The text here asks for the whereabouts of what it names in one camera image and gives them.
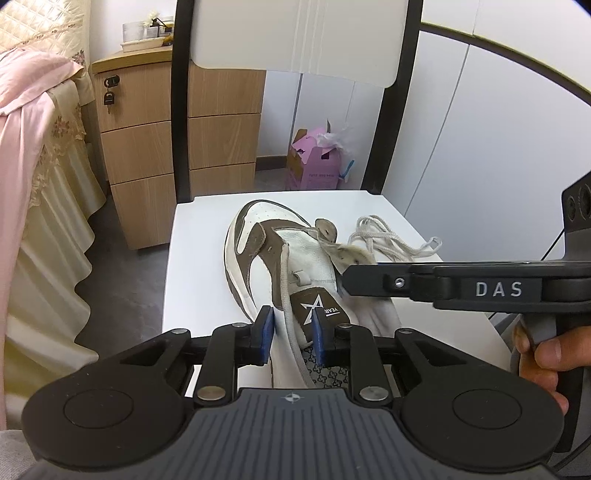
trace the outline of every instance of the chair backrest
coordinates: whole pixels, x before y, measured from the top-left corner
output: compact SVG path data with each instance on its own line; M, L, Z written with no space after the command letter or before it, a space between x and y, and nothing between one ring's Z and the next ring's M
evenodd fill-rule
M190 202L189 61L342 77L385 88L362 188L380 193L402 123L423 0L178 0L171 72L177 202Z

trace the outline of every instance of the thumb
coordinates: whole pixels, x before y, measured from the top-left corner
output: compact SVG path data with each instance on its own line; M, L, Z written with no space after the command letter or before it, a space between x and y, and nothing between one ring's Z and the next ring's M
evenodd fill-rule
M542 368L564 372L591 365L591 327L579 327L538 345L535 362Z

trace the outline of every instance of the shoelace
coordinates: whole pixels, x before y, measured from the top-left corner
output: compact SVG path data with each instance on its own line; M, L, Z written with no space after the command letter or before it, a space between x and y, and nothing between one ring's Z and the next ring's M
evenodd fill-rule
M375 260L375 251L386 255L393 262L413 262L416 258L434 255L443 244L439 237L433 236L419 248L413 248L395 234L378 215L360 217L348 244L360 239Z

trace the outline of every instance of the baseboard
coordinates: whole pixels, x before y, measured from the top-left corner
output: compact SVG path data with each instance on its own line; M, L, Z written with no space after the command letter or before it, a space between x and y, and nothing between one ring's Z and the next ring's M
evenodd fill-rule
M255 170L275 170L276 168L285 168L286 164L286 155L274 155L272 157L257 157Z

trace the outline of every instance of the wooden cabinet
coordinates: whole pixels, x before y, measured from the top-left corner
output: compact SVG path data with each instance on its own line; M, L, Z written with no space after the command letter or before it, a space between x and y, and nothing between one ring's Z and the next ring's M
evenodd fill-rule
M170 121L112 130L100 138L111 183L173 172Z
M177 206L172 174L119 183L111 191L129 248L170 242Z
M98 104L99 127L115 206L132 249L170 241L176 193L170 122L171 48L119 53L92 65L99 100L119 76L110 110ZM265 72L205 70L189 74L191 193L252 189Z
M265 71L189 68L189 116L261 113Z
M254 163L191 170L191 195L248 192L254 177Z
M100 100L107 91L105 79L113 75L119 76L119 85L111 89L115 104L109 112ZM99 73L95 92L101 132L170 120L170 62Z
M190 118L190 168L253 163L260 123L259 113Z

